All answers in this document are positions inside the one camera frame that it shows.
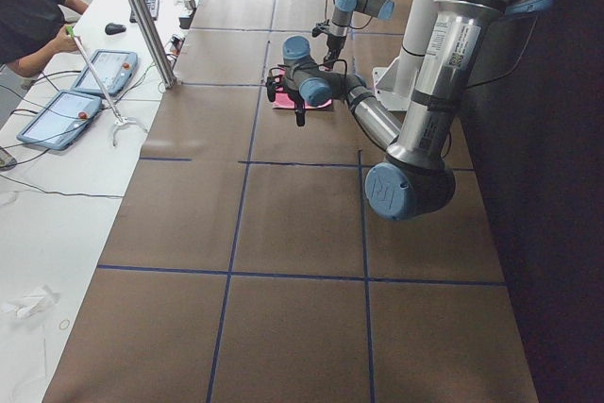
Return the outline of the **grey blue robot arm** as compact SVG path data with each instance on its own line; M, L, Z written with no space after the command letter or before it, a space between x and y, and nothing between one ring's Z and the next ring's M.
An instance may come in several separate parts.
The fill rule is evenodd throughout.
M315 26L327 36L322 61L310 44L292 36L282 45L283 61L266 78L269 98L287 95L296 122L307 107L342 100L365 135L385 154L367 174L364 190L372 209L390 220L410 219L443 208L456 182L442 150L489 27L505 19L540 13L553 0L413 0L399 56L379 72L382 97L334 64L355 13L391 17L392 0L335 0L333 15Z
M348 30L352 27L354 13L361 13L370 19L389 20L394 11L392 0L332 0L331 18L317 23L311 34L314 38L321 34L327 36L327 54L323 64L327 71L333 69L344 49Z

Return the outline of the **person's hand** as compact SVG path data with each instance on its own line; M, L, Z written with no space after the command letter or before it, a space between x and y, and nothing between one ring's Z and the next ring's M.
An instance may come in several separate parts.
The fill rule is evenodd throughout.
M75 39L64 31L60 31L50 44L55 53L75 52L78 50Z

